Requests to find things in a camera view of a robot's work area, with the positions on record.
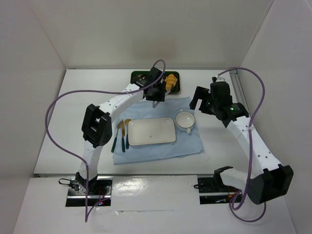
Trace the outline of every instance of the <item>robotic arm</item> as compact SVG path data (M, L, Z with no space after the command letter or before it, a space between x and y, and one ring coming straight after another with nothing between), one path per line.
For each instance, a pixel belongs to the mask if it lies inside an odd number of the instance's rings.
M230 87L227 82L216 82L210 85L210 90L197 87L190 108L195 109L197 101L202 100L199 110L202 113L215 115L224 126L235 136L245 154L249 156L250 138L253 138L252 177L248 186L248 196L255 204L272 200L285 195L293 177L290 166L283 166L269 151L253 125L249 127L251 118L241 103L233 103ZM215 170L214 180L218 187L233 186L244 190L247 173L239 172L227 166Z
M164 101L168 92L162 76L161 70L152 67L146 76L135 78L123 90L126 94L117 95L100 106L91 104L87 107L82 131L85 140L83 159L89 165L89 192L92 191L98 177L98 161L103 146L112 137L112 122L128 107L144 98L153 101L153 107L156 107L160 101ZM157 83L146 89L157 79ZM86 188L86 178L86 166L82 162L76 173L76 181L83 189Z

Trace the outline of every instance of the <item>white table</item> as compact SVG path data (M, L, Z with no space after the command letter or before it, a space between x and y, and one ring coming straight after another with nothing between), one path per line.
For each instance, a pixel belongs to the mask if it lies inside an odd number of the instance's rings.
M60 93L76 89L121 91L130 81L133 69L67 70ZM193 98L197 86L210 87L211 77L219 70L176 70L180 73L181 93L167 98ZM233 102L236 102L230 75L223 77L229 83ZM81 125L86 107L99 105L112 96L106 94L73 94L61 99L55 106L49 129L54 139L66 149L79 155L83 152ZM216 117L195 111L204 153L162 161L114 165L111 147L113 138L103 148L98 173L105 175L186 175L212 174L215 169L227 165L241 171L247 170L247 158L232 134ZM36 164L35 174L75 174L80 161L52 144L46 136Z
M114 177L111 206L95 208L85 223L84 207L65 207L68 188L58 179L30 179L14 234L296 233L284 197L268 202L259 222L244 223L228 204L200 205L195 175ZM247 199L237 214L252 219L262 209Z

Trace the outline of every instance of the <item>ceramic plate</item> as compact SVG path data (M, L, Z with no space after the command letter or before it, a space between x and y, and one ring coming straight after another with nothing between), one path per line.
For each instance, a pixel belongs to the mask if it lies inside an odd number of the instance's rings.
M128 127L132 146L176 141L175 124L170 117L131 120Z

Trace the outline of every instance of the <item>tray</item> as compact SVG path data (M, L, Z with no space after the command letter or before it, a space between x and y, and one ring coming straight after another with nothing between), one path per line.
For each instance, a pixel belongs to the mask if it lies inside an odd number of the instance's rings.
M148 74L149 71L133 71L131 73L131 80L135 77L137 77L138 75L146 75ZM180 74L179 72L174 72L174 71L166 71L165 72L165 77L167 77L168 75L173 74L176 78L177 78L177 82L175 84L175 87L173 88L173 90L169 93L170 95L172 94L178 94L181 91L180 88Z
M128 128L129 145L131 146L176 141L175 124L170 117L131 120Z

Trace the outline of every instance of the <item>light blue cloth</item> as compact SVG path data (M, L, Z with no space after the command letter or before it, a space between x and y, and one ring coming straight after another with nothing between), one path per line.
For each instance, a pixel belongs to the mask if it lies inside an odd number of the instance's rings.
M158 104L156 108L152 108L151 101L138 102L124 111L115 121L115 132L117 124L123 119L143 119L157 117L171 117L174 121L180 110L189 111L194 114L194 111L189 108L191 102L190 97L169 99ZM175 129L176 141L173 143L129 146L126 152L121 150L121 131L117 138L116 148L113 154L114 164L126 164L135 162L146 162L168 159L173 157L184 157L193 154L199 154L204 151L201 142L197 125L193 127L191 134L181 132Z

